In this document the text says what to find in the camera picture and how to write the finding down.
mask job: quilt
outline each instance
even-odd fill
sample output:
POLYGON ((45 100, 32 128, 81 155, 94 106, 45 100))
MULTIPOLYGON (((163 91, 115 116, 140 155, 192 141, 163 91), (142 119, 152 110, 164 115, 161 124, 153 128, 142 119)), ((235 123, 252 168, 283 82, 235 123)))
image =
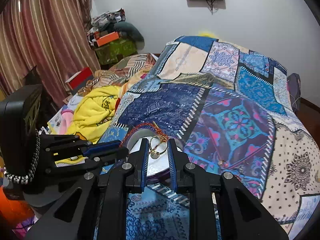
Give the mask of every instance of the quilt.
MULTIPOLYGON (((290 240, 320 201, 319 148, 292 111, 287 70, 273 58, 218 39, 181 36, 123 95, 100 142, 122 140, 142 122, 155 122, 206 171, 235 174, 290 240)), ((156 186, 148 187, 151 199, 156 186)), ((175 199, 170 201, 180 208, 181 198, 175 199)), ((128 213, 127 226, 136 219, 132 209, 128 213)), ((180 238, 170 233, 174 220, 168 225, 167 217, 136 217, 142 227, 160 228, 162 239, 180 238)), ((136 238, 138 231, 128 232, 127 239, 148 239, 136 238)))

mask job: ring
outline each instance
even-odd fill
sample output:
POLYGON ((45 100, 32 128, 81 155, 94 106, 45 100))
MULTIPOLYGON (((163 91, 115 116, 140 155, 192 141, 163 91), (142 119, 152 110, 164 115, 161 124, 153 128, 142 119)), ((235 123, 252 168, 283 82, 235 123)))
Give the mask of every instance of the ring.
POLYGON ((157 159, 157 158, 159 158, 159 156, 160 156, 161 154, 163 154, 163 153, 167 150, 167 148, 168 148, 167 140, 166 140, 166 138, 165 138, 164 136, 162 136, 162 135, 155 135, 155 136, 153 136, 153 137, 150 139, 150 141, 149 141, 150 156, 151 156, 152 159, 157 159), (151 141, 152 141, 152 139, 153 139, 154 137, 160 137, 162 140, 161 140, 160 143, 157 144, 156 147, 153 149, 153 148, 151 147, 151 141), (166 147, 165 147, 164 151, 162 151, 162 152, 157 152, 157 151, 156 151, 156 148, 157 148, 163 141, 165 141, 165 143, 166 143, 166 147))

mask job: orange box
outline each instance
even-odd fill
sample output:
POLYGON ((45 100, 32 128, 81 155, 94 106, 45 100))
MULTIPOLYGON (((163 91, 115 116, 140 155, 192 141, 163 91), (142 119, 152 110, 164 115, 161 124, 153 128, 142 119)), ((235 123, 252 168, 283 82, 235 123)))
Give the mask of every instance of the orange box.
POLYGON ((107 35, 104 35, 103 37, 100 37, 100 39, 97 40, 98 46, 102 46, 108 42, 114 41, 119 39, 119 35, 117 32, 109 33, 107 35))

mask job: orange object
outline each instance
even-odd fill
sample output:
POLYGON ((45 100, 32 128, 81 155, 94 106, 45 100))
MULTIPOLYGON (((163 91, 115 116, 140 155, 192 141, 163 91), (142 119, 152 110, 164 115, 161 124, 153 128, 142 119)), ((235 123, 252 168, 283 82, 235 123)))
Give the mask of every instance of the orange object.
POLYGON ((98 46, 102 46, 108 42, 114 41, 119 39, 119 35, 117 32, 109 33, 107 35, 104 35, 103 37, 100 37, 100 39, 97 40, 98 46))
POLYGON ((32 216, 34 213, 30 206, 19 200, 8 200, 0 187, 0 216, 2 216, 11 228, 32 216))

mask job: wooden floor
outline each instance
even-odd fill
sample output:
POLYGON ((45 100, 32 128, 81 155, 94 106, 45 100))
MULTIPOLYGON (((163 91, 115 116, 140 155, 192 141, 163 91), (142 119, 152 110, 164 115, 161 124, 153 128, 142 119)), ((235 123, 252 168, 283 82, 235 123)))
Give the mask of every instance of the wooden floor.
POLYGON ((301 103, 296 115, 312 135, 318 146, 320 145, 320 113, 301 103))

